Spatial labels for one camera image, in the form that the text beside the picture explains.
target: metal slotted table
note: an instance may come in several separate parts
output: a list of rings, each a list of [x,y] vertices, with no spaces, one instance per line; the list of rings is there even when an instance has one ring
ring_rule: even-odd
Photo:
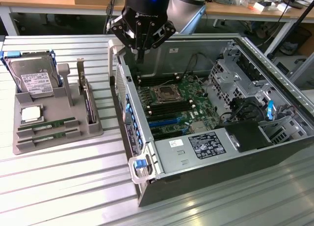
[[[57,62],[70,65],[70,82],[78,78],[76,59],[84,58],[104,134],[15,156],[15,84],[0,66],[0,225],[314,223],[314,148],[278,166],[138,208],[109,89],[107,42],[111,37],[33,36],[7,37],[4,41],[4,51],[54,49]]]

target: motherboard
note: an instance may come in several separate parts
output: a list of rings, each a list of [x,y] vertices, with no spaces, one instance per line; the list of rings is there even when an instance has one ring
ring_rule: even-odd
[[[206,86],[193,74],[138,86],[137,92],[155,140],[205,132],[219,124]]]

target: hard drive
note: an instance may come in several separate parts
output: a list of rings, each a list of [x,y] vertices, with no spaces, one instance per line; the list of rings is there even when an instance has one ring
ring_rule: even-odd
[[[53,88],[62,86],[54,58],[53,51],[1,53],[1,61],[10,71],[18,92],[29,92],[34,99],[52,96]]]

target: green circuit board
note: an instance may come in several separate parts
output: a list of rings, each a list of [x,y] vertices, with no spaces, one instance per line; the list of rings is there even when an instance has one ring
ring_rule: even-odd
[[[157,88],[168,88],[170,92],[178,91],[179,95],[176,100],[162,102],[158,99]],[[178,119],[177,124],[162,125],[157,127],[151,127],[151,132],[155,139],[162,139],[167,137],[181,136],[185,134],[194,133],[191,125],[195,122],[202,121],[208,130],[214,129],[219,124],[219,116],[215,112],[214,106],[211,104],[205,89],[203,89],[201,83],[197,79],[193,79],[193,76],[185,76],[180,82],[176,84],[165,84],[152,87],[139,87],[138,94],[141,100],[143,109],[146,114],[148,123],[162,123],[163,121],[169,121],[171,119]],[[174,113],[167,113],[164,115],[150,116],[147,113],[147,106],[168,104],[171,107],[176,107],[179,101],[193,101],[194,108],[187,111],[180,111]]]

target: aluminum profile table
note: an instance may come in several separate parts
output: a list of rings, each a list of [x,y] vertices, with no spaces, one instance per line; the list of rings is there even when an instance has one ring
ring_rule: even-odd
[[[76,59],[85,58],[85,71],[92,83],[104,134],[15,156],[15,84],[5,67],[0,66],[1,226],[314,224],[314,148],[278,166],[138,208],[109,90],[110,37],[6,38],[4,51],[54,49],[58,63],[69,63],[73,82],[78,78]]]

